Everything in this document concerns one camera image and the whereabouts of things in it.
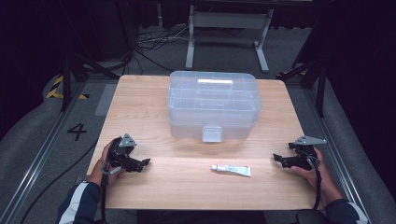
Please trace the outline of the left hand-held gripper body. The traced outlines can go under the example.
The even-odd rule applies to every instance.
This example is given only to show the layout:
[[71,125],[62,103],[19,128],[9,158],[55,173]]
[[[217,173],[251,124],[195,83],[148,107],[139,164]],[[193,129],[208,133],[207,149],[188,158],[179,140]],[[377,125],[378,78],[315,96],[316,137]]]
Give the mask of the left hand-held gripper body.
[[107,161],[112,167],[120,167],[127,172],[134,172],[135,162],[130,157],[130,153],[136,146],[136,141],[128,133],[115,138],[107,152]]

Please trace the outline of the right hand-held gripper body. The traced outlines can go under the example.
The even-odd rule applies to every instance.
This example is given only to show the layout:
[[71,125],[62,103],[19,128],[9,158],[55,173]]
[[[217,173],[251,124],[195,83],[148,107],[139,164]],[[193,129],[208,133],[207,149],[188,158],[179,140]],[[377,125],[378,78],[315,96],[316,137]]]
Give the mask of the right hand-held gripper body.
[[317,169],[320,165],[318,155],[314,150],[314,145],[326,144],[326,139],[320,139],[312,136],[302,135],[292,143],[289,148],[293,149],[296,156],[289,162],[289,167],[297,166],[305,170]]

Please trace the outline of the white ointment tube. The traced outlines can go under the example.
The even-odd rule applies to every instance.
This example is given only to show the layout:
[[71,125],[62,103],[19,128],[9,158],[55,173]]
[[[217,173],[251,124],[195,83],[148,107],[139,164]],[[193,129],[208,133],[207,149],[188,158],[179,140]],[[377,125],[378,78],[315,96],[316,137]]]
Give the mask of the white ointment tube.
[[251,169],[248,166],[213,164],[211,169],[216,172],[226,172],[251,177]]

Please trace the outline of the clear plastic storage box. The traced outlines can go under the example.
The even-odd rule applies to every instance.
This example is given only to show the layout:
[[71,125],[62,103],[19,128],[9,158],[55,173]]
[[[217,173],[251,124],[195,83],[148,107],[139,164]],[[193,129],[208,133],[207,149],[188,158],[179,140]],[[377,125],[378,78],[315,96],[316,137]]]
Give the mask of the clear plastic storage box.
[[207,143],[245,140],[262,110],[256,78],[247,73],[175,71],[167,117],[171,134]]

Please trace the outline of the person's left hand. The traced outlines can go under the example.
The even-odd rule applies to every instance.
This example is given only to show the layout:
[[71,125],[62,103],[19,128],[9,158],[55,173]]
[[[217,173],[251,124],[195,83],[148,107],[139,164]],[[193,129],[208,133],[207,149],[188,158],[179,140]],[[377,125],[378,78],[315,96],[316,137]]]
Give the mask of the person's left hand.
[[[112,143],[108,143],[104,147],[104,150],[102,152],[101,158],[96,162],[96,164],[94,165],[94,167],[92,169],[92,173],[91,173],[91,175],[90,175],[90,177],[88,179],[89,182],[95,183],[98,186],[101,185],[102,177],[103,177],[102,168],[105,165],[107,152],[108,152],[108,150],[110,149],[111,146],[112,146]],[[108,184],[111,185],[117,179],[122,179],[124,177],[124,173],[125,173],[124,170],[119,170],[114,175],[110,175],[108,177]]]

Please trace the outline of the person's right hand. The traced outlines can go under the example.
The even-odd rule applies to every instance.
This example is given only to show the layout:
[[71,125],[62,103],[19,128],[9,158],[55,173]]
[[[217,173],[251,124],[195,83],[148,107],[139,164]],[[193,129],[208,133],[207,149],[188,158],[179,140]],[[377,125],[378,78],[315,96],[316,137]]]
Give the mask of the person's right hand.
[[[323,156],[321,152],[315,148],[318,159],[320,161],[320,165],[318,166],[318,170],[321,176],[320,183],[320,195],[325,204],[330,204],[331,202],[339,199],[343,199],[344,196],[340,192],[340,190],[335,186],[332,181],[332,178],[329,174],[329,171],[324,163]],[[292,166],[290,168],[295,174],[307,180],[307,182],[314,188],[317,187],[317,175],[314,169],[307,171],[301,167]]]

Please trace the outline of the grey floor plate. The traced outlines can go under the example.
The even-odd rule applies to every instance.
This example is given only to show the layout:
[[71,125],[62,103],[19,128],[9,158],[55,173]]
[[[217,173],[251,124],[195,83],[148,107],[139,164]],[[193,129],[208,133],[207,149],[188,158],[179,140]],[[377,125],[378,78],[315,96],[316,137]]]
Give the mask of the grey floor plate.
[[99,103],[95,109],[95,116],[105,116],[110,108],[113,95],[117,88],[116,84],[106,84]]

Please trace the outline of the black metal stand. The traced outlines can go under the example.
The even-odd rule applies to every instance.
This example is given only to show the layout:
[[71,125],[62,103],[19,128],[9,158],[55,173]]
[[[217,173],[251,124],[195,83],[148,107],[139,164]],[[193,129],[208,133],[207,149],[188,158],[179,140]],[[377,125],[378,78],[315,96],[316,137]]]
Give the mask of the black metal stand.
[[104,68],[102,65],[91,59],[85,58],[75,52],[68,53],[64,58],[63,70],[61,73],[64,78],[64,98],[62,111],[65,111],[72,101],[71,76],[74,76],[77,82],[86,82],[88,79],[88,74],[83,66],[84,63],[106,77],[112,79],[120,78],[120,76],[114,74],[110,70]]
[[289,78],[296,77],[301,74],[304,74],[302,76],[302,79],[300,80],[300,86],[303,89],[311,89],[315,83],[318,83],[316,109],[318,111],[318,114],[323,118],[323,102],[327,74],[325,62],[313,61],[309,63],[304,63],[289,72],[279,73],[276,78],[282,81],[286,81]]

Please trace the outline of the yellow and black floor tape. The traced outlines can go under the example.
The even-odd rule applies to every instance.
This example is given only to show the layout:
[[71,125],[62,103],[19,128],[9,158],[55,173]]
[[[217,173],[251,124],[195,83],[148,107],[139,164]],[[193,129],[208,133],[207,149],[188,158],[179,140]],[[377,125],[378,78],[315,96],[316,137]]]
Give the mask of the yellow and black floor tape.
[[59,75],[53,82],[51,88],[49,89],[49,92],[47,93],[47,98],[59,98],[63,99],[64,95],[62,93],[58,92],[58,88],[64,81],[64,77],[62,75]]

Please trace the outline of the dark curtain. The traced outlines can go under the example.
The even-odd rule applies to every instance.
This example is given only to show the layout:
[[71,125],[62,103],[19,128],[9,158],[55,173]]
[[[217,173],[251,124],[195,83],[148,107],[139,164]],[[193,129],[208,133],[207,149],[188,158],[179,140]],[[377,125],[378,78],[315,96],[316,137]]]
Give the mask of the dark curtain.
[[330,81],[363,149],[396,198],[396,0],[334,0]]
[[62,60],[38,0],[0,0],[0,139],[43,103]]

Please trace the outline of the aluminium floor rail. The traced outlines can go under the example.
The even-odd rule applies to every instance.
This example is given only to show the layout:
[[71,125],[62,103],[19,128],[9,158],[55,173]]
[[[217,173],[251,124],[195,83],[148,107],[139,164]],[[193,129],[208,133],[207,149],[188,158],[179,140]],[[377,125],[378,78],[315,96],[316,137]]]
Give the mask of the aluminium floor rail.
[[48,135],[46,136],[43,144],[37,151],[32,160],[32,163],[28,167],[27,171],[24,173],[21,183],[16,189],[10,202],[7,204],[5,211],[0,216],[0,224],[10,224],[15,216],[21,210],[21,206],[26,200],[31,188],[33,187],[39,173],[44,166],[47,157],[53,149],[54,142],[59,136],[59,132],[65,123],[67,116],[69,115],[75,102],[78,100],[79,95],[85,88],[84,82],[76,83],[74,89],[71,91],[71,95],[68,98],[64,98],[68,105],[65,110],[60,112],[53,122]]
[[357,188],[355,186],[355,182],[352,178],[352,175],[348,171],[346,164],[340,154],[337,145],[335,144],[332,134],[328,128],[325,118],[323,118],[316,107],[316,98],[314,94],[310,90],[303,90],[304,97],[307,100],[312,113],[314,114],[314,118],[318,123],[320,131],[324,136],[324,139],[327,141],[328,149],[327,149],[327,158],[331,160],[332,166],[335,172],[338,175],[340,184],[342,186],[343,192],[346,197],[355,203],[363,212],[363,214],[368,219],[368,224],[372,224],[372,220],[370,216],[367,214],[366,208],[361,200],[361,196],[359,195]]

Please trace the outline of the grey metal desk frame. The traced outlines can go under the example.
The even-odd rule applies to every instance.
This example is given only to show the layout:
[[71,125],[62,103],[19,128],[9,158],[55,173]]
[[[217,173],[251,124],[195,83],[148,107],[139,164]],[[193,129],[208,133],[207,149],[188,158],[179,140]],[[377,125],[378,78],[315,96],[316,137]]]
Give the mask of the grey metal desk frame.
[[263,44],[267,36],[274,11],[268,9],[263,14],[246,14],[246,13],[225,13],[225,12],[201,12],[196,11],[195,6],[190,6],[190,15],[188,20],[189,43],[185,68],[193,68],[194,59],[194,29],[195,28],[232,28],[232,29],[250,29],[260,30],[261,37],[253,43],[256,50],[258,62],[264,73],[269,72],[269,66],[266,61]]

